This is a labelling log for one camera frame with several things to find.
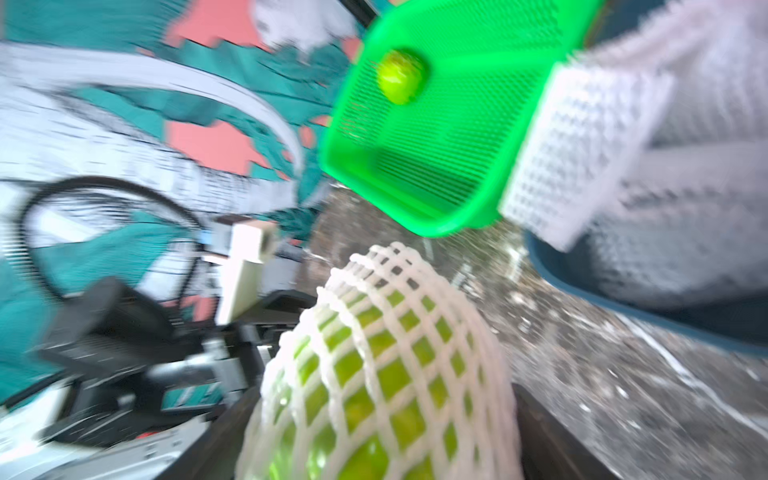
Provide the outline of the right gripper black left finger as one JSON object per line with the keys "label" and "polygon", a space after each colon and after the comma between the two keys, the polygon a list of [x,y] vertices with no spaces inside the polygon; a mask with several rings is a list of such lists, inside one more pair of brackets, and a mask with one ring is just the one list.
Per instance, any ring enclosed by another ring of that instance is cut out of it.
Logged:
{"label": "right gripper black left finger", "polygon": [[245,430],[260,399],[259,388],[246,391],[157,480],[230,480],[235,476]]}

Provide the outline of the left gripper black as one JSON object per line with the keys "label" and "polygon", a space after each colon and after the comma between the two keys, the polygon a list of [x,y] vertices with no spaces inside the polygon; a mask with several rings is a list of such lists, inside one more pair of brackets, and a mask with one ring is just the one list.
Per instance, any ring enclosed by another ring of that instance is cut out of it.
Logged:
{"label": "left gripper black", "polygon": [[260,385],[280,335],[315,303],[280,290],[229,324],[183,323],[115,277],[95,282],[63,304],[35,348],[69,387],[42,441],[112,447],[220,413]]}

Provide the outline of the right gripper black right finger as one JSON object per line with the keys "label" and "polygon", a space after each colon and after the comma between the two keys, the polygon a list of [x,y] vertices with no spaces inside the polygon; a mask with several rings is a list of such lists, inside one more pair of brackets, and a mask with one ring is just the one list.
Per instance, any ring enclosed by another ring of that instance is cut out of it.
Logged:
{"label": "right gripper black right finger", "polygon": [[513,383],[522,442],[522,469],[528,480],[618,480],[522,385]]}

